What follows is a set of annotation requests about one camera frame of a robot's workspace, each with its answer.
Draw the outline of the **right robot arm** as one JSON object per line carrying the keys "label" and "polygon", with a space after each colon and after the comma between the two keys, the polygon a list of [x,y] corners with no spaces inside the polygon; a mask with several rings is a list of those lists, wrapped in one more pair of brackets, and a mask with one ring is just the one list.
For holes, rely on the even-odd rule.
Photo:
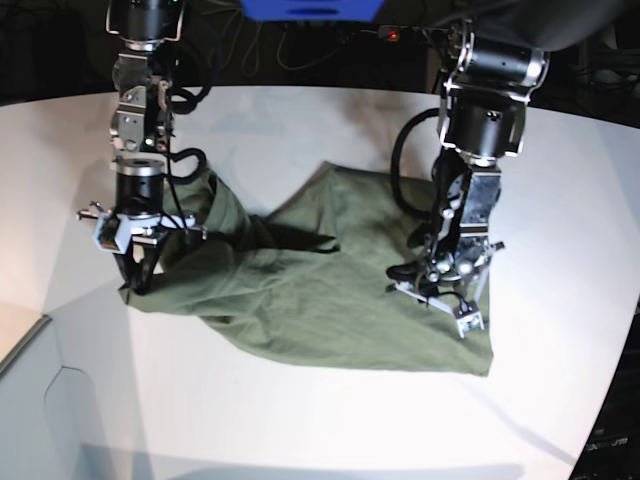
{"label": "right robot arm", "polygon": [[164,204],[166,193],[175,195],[207,168],[202,150],[171,150],[176,116],[193,112],[202,99],[174,84],[174,46],[186,11],[184,1],[112,1],[106,14],[107,32],[124,42],[112,70],[115,202],[105,208],[93,201],[77,217],[94,221],[94,243],[114,257],[125,287],[138,295],[149,291],[173,234],[207,233],[182,206],[169,211]]}

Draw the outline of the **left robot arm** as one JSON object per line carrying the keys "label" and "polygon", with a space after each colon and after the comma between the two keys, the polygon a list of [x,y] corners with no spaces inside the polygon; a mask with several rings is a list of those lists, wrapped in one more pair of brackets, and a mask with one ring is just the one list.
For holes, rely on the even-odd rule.
{"label": "left robot arm", "polygon": [[[526,111],[553,52],[596,33],[629,11],[629,1],[482,1],[438,20],[447,38],[440,104],[411,118],[391,155],[392,196],[419,221],[414,260],[388,268],[394,290],[452,316],[462,331],[482,328],[479,301],[500,243],[489,219],[501,194],[499,161],[519,155]],[[435,119],[441,145],[423,210],[404,197],[400,160],[411,131]]]}

